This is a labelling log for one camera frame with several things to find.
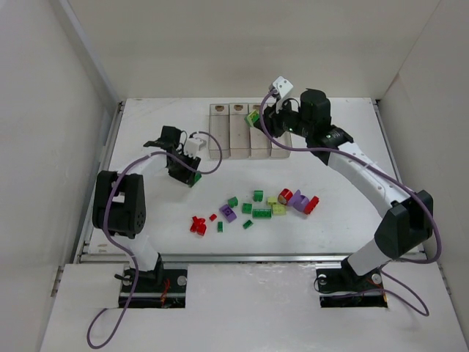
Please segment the lime green lego brick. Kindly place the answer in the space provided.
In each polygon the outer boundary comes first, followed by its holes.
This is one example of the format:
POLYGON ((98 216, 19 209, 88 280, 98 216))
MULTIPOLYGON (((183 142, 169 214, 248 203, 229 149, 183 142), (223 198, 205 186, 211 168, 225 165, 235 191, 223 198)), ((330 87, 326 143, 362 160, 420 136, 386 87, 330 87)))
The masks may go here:
POLYGON ((258 126, 259 122, 259 111, 258 110, 253 110, 250 113, 248 113, 245 117, 245 122, 250 128, 255 128, 258 126))

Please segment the small green lego brick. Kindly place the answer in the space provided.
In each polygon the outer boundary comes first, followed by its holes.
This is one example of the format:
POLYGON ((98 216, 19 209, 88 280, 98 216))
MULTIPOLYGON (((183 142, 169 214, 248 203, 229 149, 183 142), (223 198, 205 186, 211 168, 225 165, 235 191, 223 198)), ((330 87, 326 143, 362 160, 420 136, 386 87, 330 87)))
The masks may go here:
POLYGON ((237 197, 232 197, 232 198, 228 199, 228 206, 229 206, 230 208, 237 207, 237 206, 238 206, 238 199, 237 199, 237 197))

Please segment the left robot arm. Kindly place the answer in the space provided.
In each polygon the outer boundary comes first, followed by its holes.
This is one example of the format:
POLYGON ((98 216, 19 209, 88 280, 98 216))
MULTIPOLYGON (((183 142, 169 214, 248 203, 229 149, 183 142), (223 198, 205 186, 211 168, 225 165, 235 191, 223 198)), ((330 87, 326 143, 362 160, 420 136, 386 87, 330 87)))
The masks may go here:
POLYGON ((106 228, 120 249, 132 253, 130 269, 124 274, 129 282, 136 277, 158 284, 163 280, 160 254, 143 233, 147 219, 144 187, 150 178, 165 169, 169 177, 191 187, 202 176, 198 153, 206 141, 194 134, 182 141, 182 134, 179 128, 164 126, 158 139, 143 144, 147 153, 143 161, 132 163, 130 170, 98 173, 92 223, 97 229, 106 228))

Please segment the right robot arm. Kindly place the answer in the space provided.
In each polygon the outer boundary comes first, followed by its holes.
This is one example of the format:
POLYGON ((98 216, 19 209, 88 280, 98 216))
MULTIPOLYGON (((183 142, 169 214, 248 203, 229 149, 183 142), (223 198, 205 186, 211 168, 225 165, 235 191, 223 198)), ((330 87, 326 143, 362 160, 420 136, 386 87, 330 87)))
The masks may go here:
POLYGON ((261 103, 255 127, 280 148, 285 146, 277 139, 286 132, 304 138, 306 146, 300 151, 311 153, 345 177, 381 217, 373 239, 342 260, 339 276, 343 282, 355 285, 431 237, 439 241, 432 196, 411 190, 374 166, 354 138, 332 123, 331 104, 323 91, 304 91, 296 110, 291 107, 291 91, 286 80, 272 84, 266 97, 275 103, 261 103))

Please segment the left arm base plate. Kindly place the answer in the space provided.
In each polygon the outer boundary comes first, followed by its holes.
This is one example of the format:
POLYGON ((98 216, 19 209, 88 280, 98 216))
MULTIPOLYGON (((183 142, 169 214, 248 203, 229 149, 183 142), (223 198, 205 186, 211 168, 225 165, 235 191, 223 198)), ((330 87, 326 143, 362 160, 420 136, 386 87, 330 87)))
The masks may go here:
POLYGON ((140 271, 129 308, 184 308, 187 288, 186 269, 157 268, 140 271))

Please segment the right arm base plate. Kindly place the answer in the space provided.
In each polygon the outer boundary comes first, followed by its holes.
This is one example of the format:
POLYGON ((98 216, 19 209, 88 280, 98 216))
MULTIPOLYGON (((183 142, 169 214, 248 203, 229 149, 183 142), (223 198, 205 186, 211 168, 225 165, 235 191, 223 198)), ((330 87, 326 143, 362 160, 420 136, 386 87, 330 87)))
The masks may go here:
POLYGON ((377 268, 364 276, 345 276, 342 268, 319 268, 314 288, 322 308, 388 307, 377 268))

